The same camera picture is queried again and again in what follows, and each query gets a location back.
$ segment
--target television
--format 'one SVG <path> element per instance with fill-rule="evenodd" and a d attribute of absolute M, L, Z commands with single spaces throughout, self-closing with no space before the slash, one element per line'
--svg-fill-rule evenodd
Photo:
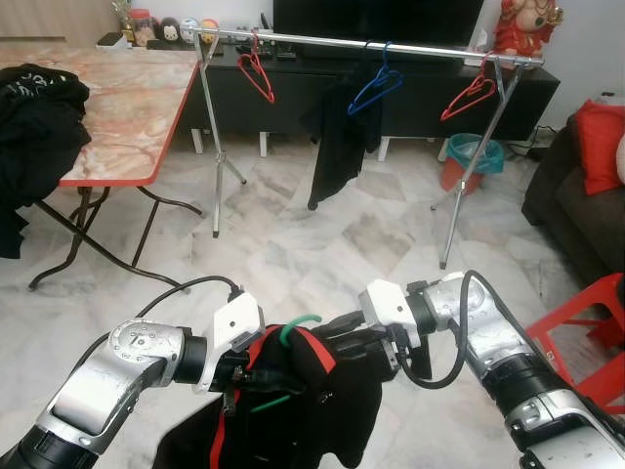
<path fill-rule="evenodd" d="M 466 47 L 482 3 L 483 0 L 273 0 L 273 30 L 338 39 Z M 333 48 L 324 49 L 331 53 Z"/>

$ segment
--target red plastic chair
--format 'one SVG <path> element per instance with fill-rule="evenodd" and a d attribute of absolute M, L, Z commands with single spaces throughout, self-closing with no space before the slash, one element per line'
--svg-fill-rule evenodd
<path fill-rule="evenodd" d="M 606 348 L 622 347 L 625 343 L 625 312 L 616 293 L 616 285 L 622 278 L 623 274 L 613 274 L 597 280 L 527 329 L 529 336 L 542 345 L 547 358 L 555 362 L 560 376 L 580 394 L 590 397 L 603 410 L 611 414 L 625 413 L 625 405 L 609 405 L 625 394 L 625 351 L 620 352 L 580 383 L 574 383 L 549 332 L 561 324 L 595 326 L 587 337 L 597 339 Z M 572 319 L 595 304 L 605 305 L 612 314 L 611 318 L 607 320 Z"/>

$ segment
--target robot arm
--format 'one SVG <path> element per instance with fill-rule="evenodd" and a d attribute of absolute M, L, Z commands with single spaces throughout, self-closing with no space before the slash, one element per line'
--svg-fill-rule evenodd
<path fill-rule="evenodd" d="M 375 280 L 359 296 L 361 312 L 313 332 L 337 357 L 348 360 L 362 350 L 375 356 L 371 372 L 382 381 L 393 379 L 402 367 L 416 384 L 435 389 L 414 370 L 423 369 L 418 361 L 427 335 L 451 329 L 459 357 L 464 360 L 466 354 L 523 452 L 521 467 L 622 467 L 622 436 L 542 359 L 487 281 L 477 273 L 468 275 L 478 279 L 451 275 L 434 284 L 411 284 L 407 297 L 396 284 Z M 358 334 L 364 327 L 372 333 Z M 249 293 L 220 309 L 203 336 L 149 320 L 120 324 L 69 376 L 26 437 L 0 458 L 0 468 L 93 467 L 147 387 L 176 381 L 193 384 L 196 392 L 231 386 L 297 392 L 297 380 L 245 370 L 245 349 L 264 330 L 262 311 Z"/>

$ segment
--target blue bin liner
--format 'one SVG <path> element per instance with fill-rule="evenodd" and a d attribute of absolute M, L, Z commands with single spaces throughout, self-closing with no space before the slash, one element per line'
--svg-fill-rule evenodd
<path fill-rule="evenodd" d="M 463 168 L 467 169 L 471 158 L 481 140 L 477 134 L 456 134 L 449 139 L 447 156 L 455 159 Z M 504 170 L 504 151 L 494 140 L 486 144 L 486 151 L 478 161 L 476 173 L 494 174 Z"/>

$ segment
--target black clothing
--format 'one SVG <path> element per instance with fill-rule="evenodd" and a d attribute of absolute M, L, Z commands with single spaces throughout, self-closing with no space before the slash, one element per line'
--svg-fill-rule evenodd
<path fill-rule="evenodd" d="M 15 210 L 47 197 L 91 141 L 89 88 L 76 75 L 24 64 L 0 70 L 0 257 L 20 258 Z"/>
<path fill-rule="evenodd" d="M 286 393 L 237 391 L 232 417 L 223 415 L 219 399 L 161 440 L 152 469 L 313 469 L 326 452 L 348 468 L 358 466 L 382 399 L 367 358 L 335 361 L 310 331 L 300 328 L 289 333 L 291 348 L 286 349 L 278 339 L 280 330 L 269 327 L 250 347 L 248 369 L 296 376 L 306 384 L 304 394 L 251 412 Z"/>
<path fill-rule="evenodd" d="M 350 76 L 330 87 L 321 101 L 301 118 L 312 140 L 321 139 L 312 179 L 310 210 L 315 210 L 318 202 L 340 191 L 349 179 L 358 175 L 365 150 L 371 152 L 380 146 L 382 100 L 354 115 L 347 112 L 348 105 L 376 71 L 370 63 L 361 62 Z"/>

